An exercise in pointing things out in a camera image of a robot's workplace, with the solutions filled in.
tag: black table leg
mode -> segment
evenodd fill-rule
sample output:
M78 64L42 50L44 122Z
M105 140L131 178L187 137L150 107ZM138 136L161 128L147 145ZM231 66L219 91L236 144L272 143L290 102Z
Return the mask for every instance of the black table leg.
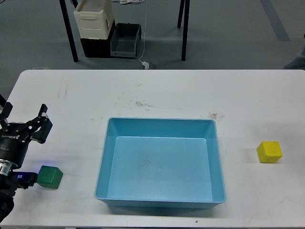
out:
M182 16L183 16L183 9L184 9L184 2L185 0L180 1L180 9L179 9L179 16L178 16L178 28L181 28Z
M66 31L67 31L67 35L68 35L68 39L69 39L69 44L70 44L73 60L74 60L74 62L77 62L78 57L77 57L76 47L75 47L73 34L72 34L72 30L71 30L71 25L70 25L70 21L69 21L66 2L65 2L65 0L59 0L59 2L61 4L62 16L63 16L63 20L65 22Z
M184 6L184 22L183 22L183 39L182 39L182 55L181 60L185 61L186 56L186 43L187 43L187 30L189 25L189 13L190 13L190 0L185 0Z
M77 5L78 5L77 0L72 0L72 3L73 3L73 5L74 5L74 7L76 8L76 7L77 7Z

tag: white table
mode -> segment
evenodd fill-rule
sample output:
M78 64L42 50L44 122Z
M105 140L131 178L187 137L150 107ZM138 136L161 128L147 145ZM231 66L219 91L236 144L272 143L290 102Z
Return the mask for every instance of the white table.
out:
M305 72L290 70L31 70L9 99L9 122L42 103L53 128L21 171L59 167L59 189L18 189L0 226L305 227ZM94 198L109 117L212 118L227 201L211 210L108 207ZM284 156L261 164L256 148Z

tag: storage bin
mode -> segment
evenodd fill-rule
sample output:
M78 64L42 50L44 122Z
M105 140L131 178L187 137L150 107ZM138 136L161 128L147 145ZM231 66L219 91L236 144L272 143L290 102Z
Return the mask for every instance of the storage bin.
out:
M215 121L109 119L95 197L110 206L225 202Z
M111 56L135 58L141 33L139 24L118 23L110 43Z
M81 0L74 17L81 38L106 40L113 23L111 0Z

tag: yellow cube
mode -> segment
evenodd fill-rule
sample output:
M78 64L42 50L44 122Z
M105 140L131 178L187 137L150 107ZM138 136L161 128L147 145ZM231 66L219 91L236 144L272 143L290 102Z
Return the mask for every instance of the yellow cube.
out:
M283 156L278 142L262 142L256 150L261 163L275 163Z

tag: cube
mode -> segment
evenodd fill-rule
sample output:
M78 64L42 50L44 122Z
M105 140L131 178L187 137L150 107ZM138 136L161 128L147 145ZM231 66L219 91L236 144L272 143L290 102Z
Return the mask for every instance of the cube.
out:
M283 156L278 142L264 141L256 150L261 163L275 163Z
M37 184L42 187L58 189L62 176L63 173L57 167L41 166L38 173Z

